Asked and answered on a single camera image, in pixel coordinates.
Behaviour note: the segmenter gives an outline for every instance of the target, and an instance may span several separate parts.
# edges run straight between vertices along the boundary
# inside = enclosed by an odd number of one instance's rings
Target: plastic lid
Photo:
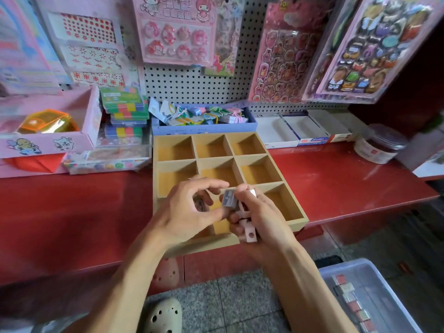
[[[382,124],[370,124],[367,139],[371,139],[392,150],[402,150],[408,145],[408,140],[404,135]]]

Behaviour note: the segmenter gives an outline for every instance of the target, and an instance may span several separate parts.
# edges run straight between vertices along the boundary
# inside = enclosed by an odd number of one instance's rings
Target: person's left hand
[[[227,218],[229,214],[225,207],[200,212],[194,205],[193,196],[199,195],[206,205],[212,206],[213,200],[206,190],[219,195],[221,188],[228,188],[229,185],[226,181],[202,178],[200,175],[182,181],[171,189],[148,223],[147,229],[163,235],[166,249],[189,240],[209,225]]]

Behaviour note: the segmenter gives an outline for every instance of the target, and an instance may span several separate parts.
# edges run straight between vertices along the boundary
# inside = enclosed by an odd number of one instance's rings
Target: jar label
[[[364,159],[369,160],[373,163],[383,165],[389,162],[397,154],[381,151],[372,145],[370,145],[365,139],[360,138],[356,140],[354,145],[354,150],[358,155],[362,156]]]

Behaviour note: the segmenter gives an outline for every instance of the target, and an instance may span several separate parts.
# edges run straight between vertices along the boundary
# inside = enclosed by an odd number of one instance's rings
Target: red table
[[[351,143],[270,153],[307,213],[307,227],[438,196],[398,162],[367,162]],[[152,213],[151,170],[0,182],[0,285],[119,262]],[[180,271],[188,266],[205,275],[192,257],[178,259]]]

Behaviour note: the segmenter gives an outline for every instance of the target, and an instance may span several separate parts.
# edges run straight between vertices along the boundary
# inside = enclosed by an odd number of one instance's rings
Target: person's right hand
[[[250,192],[251,189],[255,190],[256,196]],[[280,210],[258,188],[243,183],[234,194],[250,210],[251,221],[259,234],[258,242],[243,242],[241,245],[259,264],[269,266],[285,250],[294,247],[296,238]],[[228,220],[233,234],[240,236],[244,233],[244,228],[238,224],[239,215],[231,213]]]

